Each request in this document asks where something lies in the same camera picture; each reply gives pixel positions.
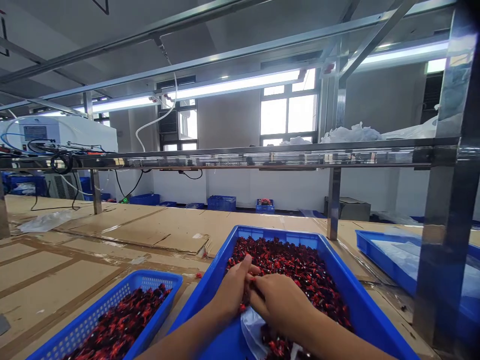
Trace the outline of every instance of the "wire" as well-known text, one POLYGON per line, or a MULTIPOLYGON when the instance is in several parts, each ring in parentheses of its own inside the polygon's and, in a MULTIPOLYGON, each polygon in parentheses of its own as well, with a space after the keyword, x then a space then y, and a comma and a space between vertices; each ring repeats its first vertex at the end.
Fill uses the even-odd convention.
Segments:
POLYGON ((140 180, 142 179, 142 175, 143 174, 146 174, 146 173, 149 173, 150 171, 152 171, 152 169, 149 169, 147 171, 145 170, 142 170, 141 173, 140 173, 140 177, 138 178, 138 181, 136 182, 134 188, 127 194, 125 195, 123 190, 122 190, 122 186, 120 185, 120 181, 119 181, 119 174, 117 173, 117 170, 116 169, 113 169, 113 171, 115 171, 115 177, 116 177, 116 183, 118 184, 118 188, 120 189, 120 193, 121 195, 123 196, 123 198, 127 198, 131 193, 133 193, 135 191, 135 189, 137 188, 137 186, 139 185, 140 183, 140 180))
MULTIPOLYGON (((161 48, 162 48, 163 55, 165 56, 166 60, 168 61, 168 64, 172 65, 172 63, 170 62, 169 56, 167 55, 167 52, 165 51, 165 47, 164 47, 163 43, 161 44, 161 48)), ((170 110, 168 110, 165 115, 159 117, 156 120, 153 120, 153 121, 149 122, 148 124, 145 124, 145 125, 139 127, 138 130, 135 131, 135 136, 136 136, 138 142, 140 143, 143 152, 145 152, 145 146, 144 146, 144 143, 142 142, 142 140, 140 140, 140 137, 139 137, 140 130, 145 129, 146 127, 149 127, 150 125, 155 124, 155 123, 159 122, 160 120, 165 119, 172 112, 172 110, 175 107, 175 104, 177 102, 177 94, 178 94, 178 91, 179 91, 179 85, 177 83, 177 75, 175 74, 175 72, 173 72, 173 79, 175 80, 175 100, 173 100, 173 104, 172 104, 170 110)))
POLYGON ((200 169, 200 172, 201 172, 201 174, 200 174, 199 177, 190 177, 190 176, 188 176, 186 173, 184 173, 183 171, 182 171, 181 173, 182 173, 183 175, 185 175, 185 176, 186 176, 187 178, 189 178, 189 179, 198 180, 198 179, 200 179, 200 178, 202 177, 202 175, 204 174, 204 172, 203 172, 202 169, 200 169))

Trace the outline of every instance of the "white cable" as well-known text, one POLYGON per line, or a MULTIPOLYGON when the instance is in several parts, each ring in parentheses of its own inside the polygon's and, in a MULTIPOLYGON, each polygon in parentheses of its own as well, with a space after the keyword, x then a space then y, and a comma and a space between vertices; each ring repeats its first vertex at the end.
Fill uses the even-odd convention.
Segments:
POLYGON ((178 92, 178 90, 179 90, 179 87, 178 87, 178 84, 177 84, 177 76, 175 75, 175 72, 173 73, 173 78, 174 78, 174 80, 175 80, 175 100, 173 100, 173 104, 172 104, 170 110, 168 110, 168 112, 167 112, 165 115, 163 115, 162 117, 159 117, 158 119, 153 120, 152 122, 149 122, 148 124, 145 124, 145 125, 143 125, 142 127, 139 127, 138 130, 135 131, 135 136, 136 136, 138 142, 140 143, 141 148, 143 149, 143 152, 145 152, 145 146, 144 146, 144 143, 142 142, 142 140, 140 140, 140 137, 139 137, 139 132, 140 132, 140 130, 145 129, 146 127, 149 127, 150 125, 155 124, 155 123, 159 122, 160 120, 166 118, 166 117, 172 112, 172 110, 173 110, 174 107, 175 107, 175 103, 177 102, 177 92, 178 92))

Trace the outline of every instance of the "black cable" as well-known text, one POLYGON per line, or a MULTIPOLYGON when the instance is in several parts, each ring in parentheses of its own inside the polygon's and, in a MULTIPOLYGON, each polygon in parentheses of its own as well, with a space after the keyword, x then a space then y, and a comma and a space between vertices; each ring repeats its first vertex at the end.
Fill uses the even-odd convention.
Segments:
POLYGON ((202 175, 204 174, 204 172, 202 171, 202 169, 200 169, 200 172, 201 172, 201 174, 200 174, 199 177, 190 177, 190 176, 188 176, 186 173, 184 173, 183 171, 182 171, 182 174, 185 175, 185 176, 186 176, 187 178, 189 178, 189 179, 198 180, 198 179, 200 179, 200 178, 202 177, 202 175))
POLYGON ((151 172, 152 169, 149 169, 149 170, 147 170, 147 171, 145 171, 145 170, 142 170, 142 171, 141 171, 140 177, 138 178, 138 181, 136 182, 135 187, 134 187, 127 195, 124 195, 124 192, 123 192, 123 190, 122 190, 122 186, 120 185, 119 174, 117 173, 117 169, 114 169, 113 171, 115 171, 116 183, 118 184, 118 188, 120 189, 120 193, 121 193, 121 195, 123 196, 123 198, 125 199, 125 198, 127 198, 131 193, 133 193, 133 192, 135 191, 135 189, 137 188, 137 186, 138 186, 139 183, 140 183, 140 180, 142 179, 142 175, 151 172))

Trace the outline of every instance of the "blue bin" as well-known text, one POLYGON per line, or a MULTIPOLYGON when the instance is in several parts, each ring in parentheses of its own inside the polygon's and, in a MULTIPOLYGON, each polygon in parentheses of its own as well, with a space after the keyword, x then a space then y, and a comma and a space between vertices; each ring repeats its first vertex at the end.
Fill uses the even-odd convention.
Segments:
POLYGON ((99 316, 108 312, 111 307, 116 306, 127 294, 132 293, 138 288, 144 290, 156 288, 163 283, 167 289, 172 289, 171 293, 166 297, 163 304, 158 308, 123 358, 123 360, 134 359, 150 346, 154 336, 170 313, 174 304, 175 294, 180 289, 182 282, 182 276, 169 272, 153 270, 138 270, 132 272, 75 320, 64 327, 63 330, 30 355, 27 360, 63 359, 65 355, 70 354, 83 344, 97 325, 99 316))
MULTIPOLYGON (((410 242, 418 246, 421 246, 422 241, 415 236, 387 235, 383 232, 373 231, 355 231, 358 249, 360 249, 362 253, 372 260, 388 276, 390 276, 401 288, 414 297, 417 292, 417 280, 410 277, 372 241, 388 241, 403 244, 410 242)), ((480 260, 480 248, 474 245, 469 245, 468 255, 480 260)), ((466 344, 473 347, 479 346, 480 299, 470 296, 461 297, 455 334, 466 344)))
POLYGON ((135 205, 151 205, 155 206, 160 204, 160 195, 159 194, 143 194, 132 196, 130 200, 128 200, 130 204, 135 205))
POLYGON ((261 205, 262 199, 257 199, 255 211, 259 214, 273 214, 275 212, 275 204, 272 199, 269 200, 271 205, 261 205))
MULTIPOLYGON (((224 278, 227 262, 232 255, 238 237, 247 238, 249 236, 254 239, 262 237, 267 240, 279 238, 283 243, 290 242, 317 249, 318 255, 325 261, 328 272, 333 277, 344 302, 349 307, 350 320, 355 333, 397 359, 418 359, 418 356, 402 335, 332 249, 325 236, 307 232, 235 226, 176 318, 170 332, 185 323, 212 300, 224 278)), ((240 317, 237 316, 198 358, 254 359, 242 334, 240 317)))
POLYGON ((236 196, 212 195, 208 198, 208 210, 235 211, 237 209, 236 196))
MULTIPOLYGON (((109 192, 102 192, 100 194, 100 199, 102 199, 103 201, 107 201, 108 199, 111 199, 112 198, 112 195, 109 193, 109 192)), ((93 201, 94 200, 94 196, 93 195, 83 195, 83 199, 85 201, 93 201)))
POLYGON ((190 202, 185 205, 185 209, 203 209, 205 206, 202 202, 190 202))
POLYGON ((23 195, 21 191, 15 191, 15 188, 22 183, 34 183, 36 188, 36 194, 38 196, 47 196, 45 176, 11 175, 8 179, 8 183, 10 185, 10 194, 23 195))
POLYGON ((174 207, 177 206, 177 202, 176 201, 164 201, 164 202, 161 202, 158 205, 159 206, 164 206, 164 207, 167 207, 167 208, 174 208, 174 207))

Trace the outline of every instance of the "window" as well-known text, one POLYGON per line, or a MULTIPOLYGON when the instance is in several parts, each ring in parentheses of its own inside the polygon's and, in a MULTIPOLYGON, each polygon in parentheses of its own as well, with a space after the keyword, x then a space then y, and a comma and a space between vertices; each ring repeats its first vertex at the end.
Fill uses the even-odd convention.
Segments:
MULTIPOLYGON (((179 86, 194 82, 195 77, 178 79, 179 86)), ((156 85, 157 89, 162 90, 163 93, 170 91, 174 86, 173 81, 165 81, 156 85)), ((198 148, 198 121, 195 99, 181 100, 175 103, 165 95, 162 95, 160 99, 159 118, 173 107, 170 114, 158 122, 160 148, 163 151, 196 150, 198 148)))
POLYGON ((303 82, 264 88, 260 144, 277 146, 298 136, 316 143, 319 91, 316 69, 307 70, 303 82))

